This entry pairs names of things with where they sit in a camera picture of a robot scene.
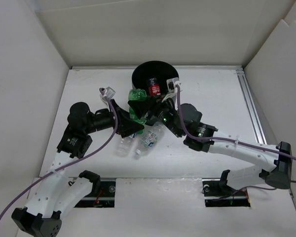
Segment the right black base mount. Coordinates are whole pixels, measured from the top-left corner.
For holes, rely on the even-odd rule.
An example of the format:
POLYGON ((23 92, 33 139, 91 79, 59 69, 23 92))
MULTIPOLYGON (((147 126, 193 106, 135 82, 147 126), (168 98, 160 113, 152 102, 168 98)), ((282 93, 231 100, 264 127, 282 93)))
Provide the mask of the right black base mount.
POLYGON ((205 207, 251 207, 247 190, 239 191, 220 179, 202 179, 205 207))

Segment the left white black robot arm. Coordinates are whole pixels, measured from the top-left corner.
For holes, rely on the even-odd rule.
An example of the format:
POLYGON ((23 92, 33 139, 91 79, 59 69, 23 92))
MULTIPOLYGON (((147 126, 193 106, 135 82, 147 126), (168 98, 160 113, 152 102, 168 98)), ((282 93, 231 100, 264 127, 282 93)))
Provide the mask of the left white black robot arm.
POLYGON ((143 130, 144 126, 133 121, 127 111, 111 100, 110 109, 92 113, 84 102, 70 107, 62 139, 57 146, 54 160, 33 197, 23 208, 16 208, 12 220, 18 228, 33 237, 55 237, 64 217, 85 196, 100 192, 100 175, 85 170, 69 184, 67 172, 81 161, 92 144, 91 133, 113 128, 122 138, 143 130))

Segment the aluminium rail right side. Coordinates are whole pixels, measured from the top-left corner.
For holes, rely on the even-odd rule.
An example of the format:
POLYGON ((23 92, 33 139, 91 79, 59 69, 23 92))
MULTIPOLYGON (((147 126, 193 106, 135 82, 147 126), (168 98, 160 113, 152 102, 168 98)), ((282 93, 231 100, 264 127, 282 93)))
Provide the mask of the aluminium rail right side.
POLYGON ((249 88, 249 84, 247 81, 247 78, 245 76, 245 72, 243 70, 243 68, 237 67, 236 68, 236 75, 238 77, 238 81, 242 90, 242 94, 245 100, 245 104, 249 113, 249 117, 251 120, 251 124, 253 127, 253 131, 254 131, 254 135, 255 135, 255 139, 257 142, 262 143, 262 144, 267 144, 265 135, 264 135, 264 131, 256 110, 256 106, 251 94, 251 90, 249 88))

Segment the dark blue cylindrical bin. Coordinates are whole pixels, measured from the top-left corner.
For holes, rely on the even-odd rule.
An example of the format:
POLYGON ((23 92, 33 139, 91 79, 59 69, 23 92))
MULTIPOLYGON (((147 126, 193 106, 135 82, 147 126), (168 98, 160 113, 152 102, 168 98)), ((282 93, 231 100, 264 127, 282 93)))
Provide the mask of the dark blue cylindrical bin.
POLYGON ((168 93, 167 80, 179 78, 178 71, 169 63, 163 61, 147 61, 135 68, 131 76, 133 89, 143 89, 149 93, 148 80, 155 78, 161 95, 168 93))

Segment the clear bottle green blue label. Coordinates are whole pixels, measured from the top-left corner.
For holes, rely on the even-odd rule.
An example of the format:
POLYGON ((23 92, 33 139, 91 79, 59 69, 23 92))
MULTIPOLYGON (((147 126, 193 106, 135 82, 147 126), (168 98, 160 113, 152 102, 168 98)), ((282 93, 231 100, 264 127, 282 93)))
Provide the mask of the clear bottle green blue label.
POLYGON ((165 125, 161 122, 156 122, 151 126, 141 137, 138 145, 135 148, 135 158, 139 159, 151 153, 155 146, 164 136, 165 125))

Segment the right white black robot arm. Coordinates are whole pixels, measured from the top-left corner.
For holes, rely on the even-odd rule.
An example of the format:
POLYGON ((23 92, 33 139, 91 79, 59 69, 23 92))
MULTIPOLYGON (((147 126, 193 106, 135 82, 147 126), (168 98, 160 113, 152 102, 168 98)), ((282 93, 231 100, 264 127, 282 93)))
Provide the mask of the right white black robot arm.
POLYGON ((238 170, 225 170, 218 182, 225 195, 245 186, 265 183, 273 188, 291 187, 292 154, 287 142, 277 145, 246 143, 236 136, 226 135, 201 122, 202 113, 188 103, 174 107, 172 99, 162 101, 152 96, 145 100, 130 100, 128 105, 138 117, 158 119, 177 137, 185 137, 184 144, 197 152, 213 153, 237 158, 251 164, 238 170))

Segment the clear bottle orange blue label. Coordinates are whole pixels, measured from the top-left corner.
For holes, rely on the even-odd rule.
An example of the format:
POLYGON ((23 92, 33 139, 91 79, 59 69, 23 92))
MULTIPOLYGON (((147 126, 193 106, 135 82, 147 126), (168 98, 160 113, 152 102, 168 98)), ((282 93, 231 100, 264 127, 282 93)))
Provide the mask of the clear bottle orange blue label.
POLYGON ((134 133, 130 136, 121 138, 116 149, 116 154, 119 157, 126 157, 129 155, 134 142, 141 137, 142 134, 134 133))

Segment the green plastic bottle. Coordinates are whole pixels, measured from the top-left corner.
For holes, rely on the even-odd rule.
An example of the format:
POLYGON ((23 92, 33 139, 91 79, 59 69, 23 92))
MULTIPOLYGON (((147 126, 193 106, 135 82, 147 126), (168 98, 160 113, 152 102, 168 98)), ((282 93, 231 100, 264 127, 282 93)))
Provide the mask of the green plastic bottle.
POLYGON ((131 89, 128 94, 128 101, 131 102, 129 105, 130 119, 139 124, 145 125, 147 119, 137 115, 138 108, 142 104, 142 101, 147 99, 147 94, 144 89, 131 89))

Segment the clear bottle red label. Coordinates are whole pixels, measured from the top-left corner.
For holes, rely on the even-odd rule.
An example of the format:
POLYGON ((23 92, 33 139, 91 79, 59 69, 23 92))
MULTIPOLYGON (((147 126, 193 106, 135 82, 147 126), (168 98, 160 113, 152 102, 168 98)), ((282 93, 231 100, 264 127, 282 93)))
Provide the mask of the clear bottle red label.
POLYGON ((148 92, 150 96, 161 95, 161 90, 160 90, 160 86, 157 78, 148 78, 147 86, 148 86, 148 92))

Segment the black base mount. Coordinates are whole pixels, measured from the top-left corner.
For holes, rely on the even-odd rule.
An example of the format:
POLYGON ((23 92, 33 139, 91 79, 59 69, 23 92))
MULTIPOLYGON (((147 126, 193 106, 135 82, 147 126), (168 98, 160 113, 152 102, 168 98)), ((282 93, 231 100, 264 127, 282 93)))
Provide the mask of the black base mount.
POLYGON ((75 208, 114 208, 116 179, 101 179, 101 184, 92 193, 82 198, 75 208))
POLYGON ((239 191, 220 179, 202 179, 205 207, 251 207, 247 190, 239 191))

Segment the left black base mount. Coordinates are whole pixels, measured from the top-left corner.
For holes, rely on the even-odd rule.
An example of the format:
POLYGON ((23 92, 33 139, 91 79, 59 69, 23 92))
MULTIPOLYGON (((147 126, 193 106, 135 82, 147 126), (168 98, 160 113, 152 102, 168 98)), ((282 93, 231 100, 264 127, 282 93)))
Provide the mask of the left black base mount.
POLYGON ((116 179, 101 179, 101 184, 92 193, 82 198, 75 208, 114 208, 116 179))

